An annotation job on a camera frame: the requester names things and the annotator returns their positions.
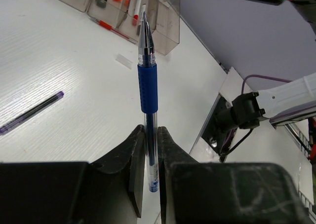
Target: pen grip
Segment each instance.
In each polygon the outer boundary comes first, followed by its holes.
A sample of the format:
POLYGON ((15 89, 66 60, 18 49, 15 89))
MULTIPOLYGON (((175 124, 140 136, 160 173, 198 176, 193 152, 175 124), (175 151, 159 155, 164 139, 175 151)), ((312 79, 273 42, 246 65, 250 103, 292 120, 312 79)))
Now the pen grip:
POLYGON ((150 68, 138 65, 138 80, 142 112, 156 113, 158 111, 157 64, 150 68))

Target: black cable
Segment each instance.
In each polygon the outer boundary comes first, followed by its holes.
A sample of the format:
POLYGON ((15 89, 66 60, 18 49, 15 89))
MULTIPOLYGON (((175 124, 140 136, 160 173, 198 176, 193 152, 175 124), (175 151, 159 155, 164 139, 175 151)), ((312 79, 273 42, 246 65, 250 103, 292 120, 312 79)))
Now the black cable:
POLYGON ((228 152, 226 152, 225 154, 221 155, 221 156, 227 156, 228 154, 230 154, 232 151, 234 151, 246 138, 248 138, 248 136, 252 133, 253 129, 250 129, 249 132, 238 141, 238 143, 236 143, 235 146, 233 146, 228 152))

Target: white table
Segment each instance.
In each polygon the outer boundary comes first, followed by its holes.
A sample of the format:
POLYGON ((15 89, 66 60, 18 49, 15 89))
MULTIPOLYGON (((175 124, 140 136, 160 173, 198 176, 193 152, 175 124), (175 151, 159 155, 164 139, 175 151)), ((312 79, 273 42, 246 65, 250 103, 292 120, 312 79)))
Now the white table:
MULTIPOLYGON (((137 124, 138 49, 58 0, 0 0, 0 124, 50 95, 63 99, 0 137, 0 161, 95 161, 137 124), (115 61, 120 53, 132 70, 115 61)), ((226 74, 181 21, 181 43, 157 55, 158 125, 189 152, 226 74)), ((143 216, 154 223, 158 193, 144 179, 143 216)))

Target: pen tip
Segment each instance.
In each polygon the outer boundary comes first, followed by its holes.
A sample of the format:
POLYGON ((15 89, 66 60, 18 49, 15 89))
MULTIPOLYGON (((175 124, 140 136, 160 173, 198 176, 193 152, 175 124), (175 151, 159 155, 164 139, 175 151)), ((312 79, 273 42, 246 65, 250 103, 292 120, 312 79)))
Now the pen tip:
POLYGON ((147 15, 146 15, 146 12, 143 13, 142 22, 147 22, 147 15))

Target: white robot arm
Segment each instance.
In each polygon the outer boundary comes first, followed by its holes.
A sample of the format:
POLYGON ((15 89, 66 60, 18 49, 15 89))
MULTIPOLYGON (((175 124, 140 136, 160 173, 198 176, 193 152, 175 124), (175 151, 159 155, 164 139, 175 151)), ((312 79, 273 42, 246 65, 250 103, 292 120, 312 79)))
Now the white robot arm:
POLYGON ((316 73, 279 87, 260 90, 258 94, 258 106, 265 110, 263 117, 272 118, 287 109, 316 100, 316 73))
POLYGON ((308 102, 316 101, 316 73, 279 87, 242 94, 233 100, 233 107, 216 115, 220 131, 253 129, 262 120, 308 102))

